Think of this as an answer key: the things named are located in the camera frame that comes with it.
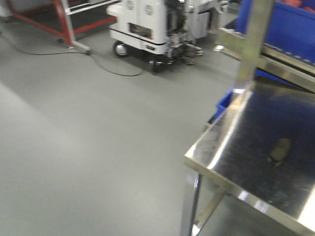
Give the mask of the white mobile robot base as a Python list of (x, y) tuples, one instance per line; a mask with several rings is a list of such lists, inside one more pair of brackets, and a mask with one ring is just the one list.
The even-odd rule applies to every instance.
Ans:
[(227, 7), (226, 0), (121, 0), (106, 10), (116, 18), (109, 27), (113, 52), (121, 58), (130, 48), (148, 53), (154, 73), (176, 59), (191, 65), (187, 53), (204, 54), (196, 41), (223, 26)]

